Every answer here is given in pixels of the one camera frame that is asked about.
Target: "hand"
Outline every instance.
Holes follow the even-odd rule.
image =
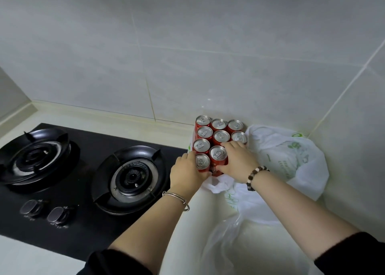
[[[221,146],[226,148],[229,163],[217,165],[216,168],[237,182],[246,184],[248,176],[259,166],[256,158],[242,142],[223,142]]]
[[[189,196],[192,197],[209,176],[211,172],[200,173],[196,168],[195,151],[184,153],[176,159],[175,165],[171,168],[170,192],[189,199]]]

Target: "person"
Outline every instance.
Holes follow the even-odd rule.
[[[239,183],[247,183],[249,175],[260,166],[256,158],[240,142],[222,145],[228,154],[228,165],[217,169]],[[171,169],[168,192],[188,203],[209,175],[196,169],[195,152],[185,153]],[[255,174],[250,186],[325,274],[385,274],[382,262],[385,245],[368,233],[361,232],[267,170]],[[92,253],[78,275],[128,274],[127,266],[130,266],[129,274],[157,274],[184,208],[179,198],[162,196],[107,250]]]

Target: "person's right hand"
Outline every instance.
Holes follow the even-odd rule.
[[[259,166],[256,158],[242,142],[223,142],[221,146],[226,148],[229,163],[217,165],[216,168],[237,182],[245,184],[251,172]]]

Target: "person's left arm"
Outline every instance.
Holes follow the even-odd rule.
[[[171,169],[171,187],[168,192],[177,194],[189,202],[210,175],[210,172],[198,172],[194,151],[185,153],[177,158]],[[184,208],[185,205],[181,200],[169,195],[163,196],[109,248],[129,255],[156,274]]]

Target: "kitchen counter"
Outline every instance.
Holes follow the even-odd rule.
[[[194,126],[103,112],[47,102],[34,102],[38,109],[0,139],[0,147],[23,131],[40,123],[71,127],[167,146],[187,148]],[[198,274],[198,262],[207,237],[218,220],[217,196],[200,189],[190,201],[191,210],[183,213],[167,248],[160,274]],[[2,275],[75,274],[84,262],[0,236]]]

